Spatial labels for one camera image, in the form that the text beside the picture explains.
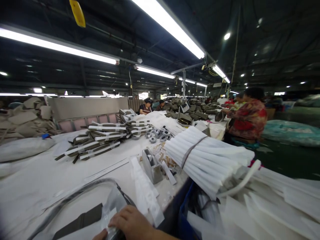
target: window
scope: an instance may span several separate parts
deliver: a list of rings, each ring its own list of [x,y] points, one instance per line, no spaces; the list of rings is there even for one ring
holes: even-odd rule
[[[274,93],[275,96],[280,96],[280,95],[285,95],[285,94],[286,94],[286,92],[276,92],[276,93]]]

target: dark hair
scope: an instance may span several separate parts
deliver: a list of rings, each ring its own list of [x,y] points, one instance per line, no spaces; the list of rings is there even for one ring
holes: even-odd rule
[[[145,102],[145,103],[152,103],[152,100],[151,100],[150,98],[146,98],[146,99],[144,100],[144,102]]]
[[[238,97],[238,98],[243,98],[243,92],[238,93],[238,94],[236,95],[236,97]]]
[[[264,97],[264,91],[259,87],[250,87],[244,90],[244,94],[248,97],[261,100]]]

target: metal post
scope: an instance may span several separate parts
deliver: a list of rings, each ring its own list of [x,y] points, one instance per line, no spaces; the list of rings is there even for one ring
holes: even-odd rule
[[[183,70],[183,79],[182,79],[182,93],[183,96],[186,96],[186,70]]]

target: pink panel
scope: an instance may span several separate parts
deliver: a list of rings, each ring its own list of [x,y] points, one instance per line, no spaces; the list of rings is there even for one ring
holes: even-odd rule
[[[91,124],[92,121],[98,122],[97,117],[90,117],[90,118],[87,118],[87,120],[88,120],[88,124]]]
[[[107,123],[108,117],[107,115],[99,116],[100,123]]]
[[[83,128],[80,128],[81,126],[86,126],[86,121],[84,120],[84,118],[80,118],[80,119],[75,119],[73,120],[74,126],[76,127],[76,130],[82,130]]]
[[[109,115],[109,119],[111,123],[117,123],[117,118],[115,114]]]
[[[61,130],[65,132],[73,132],[71,121],[64,121],[64,122],[59,122]]]

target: bundle of white tubes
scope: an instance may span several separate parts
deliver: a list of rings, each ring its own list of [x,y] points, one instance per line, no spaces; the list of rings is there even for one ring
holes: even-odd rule
[[[207,137],[193,126],[166,141],[164,148],[212,200],[223,183],[254,158],[254,152]]]

